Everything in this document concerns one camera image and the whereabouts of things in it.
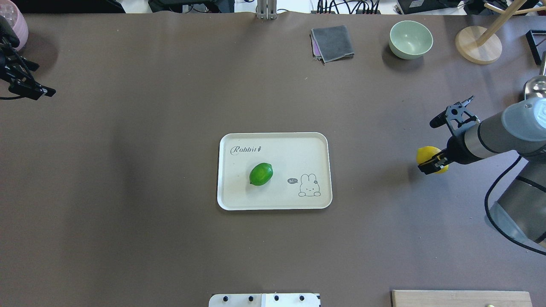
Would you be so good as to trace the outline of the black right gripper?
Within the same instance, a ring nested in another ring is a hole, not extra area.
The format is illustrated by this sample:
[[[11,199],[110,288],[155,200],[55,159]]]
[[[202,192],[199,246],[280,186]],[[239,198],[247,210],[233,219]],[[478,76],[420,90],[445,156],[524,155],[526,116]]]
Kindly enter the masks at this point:
[[[466,131],[480,124],[479,118],[467,109],[472,99],[474,96],[449,105],[430,121],[431,128],[447,125],[452,136],[447,142],[447,147],[442,150],[441,157],[433,156],[418,165],[418,169],[425,175],[445,173],[448,171],[449,164],[453,162],[468,165],[480,160],[468,150],[465,144]]]

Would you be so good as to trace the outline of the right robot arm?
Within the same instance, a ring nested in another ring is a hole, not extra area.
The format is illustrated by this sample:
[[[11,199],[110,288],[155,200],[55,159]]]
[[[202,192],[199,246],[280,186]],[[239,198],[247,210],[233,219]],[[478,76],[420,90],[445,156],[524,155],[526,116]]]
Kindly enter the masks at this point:
[[[544,255],[545,99],[525,99],[483,121],[468,110],[470,101],[449,105],[430,121],[431,128],[446,125],[452,135],[443,150],[420,148],[418,169],[438,174],[452,163],[469,165],[516,151],[516,161],[486,192],[486,218],[509,241]]]

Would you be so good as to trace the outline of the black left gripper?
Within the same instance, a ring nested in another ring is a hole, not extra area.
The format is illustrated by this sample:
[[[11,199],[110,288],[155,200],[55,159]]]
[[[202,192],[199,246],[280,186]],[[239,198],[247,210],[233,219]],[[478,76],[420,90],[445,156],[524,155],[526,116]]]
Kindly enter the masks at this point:
[[[33,100],[38,100],[42,96],[55,95],[55,89],[42,86],[35,81],[31,72],[35,71],[38,65],[23,58],[15,50],[20,45],[20,41],[4,17],[0,18],[0,32],[1,80],[9,84],[9,92]]]

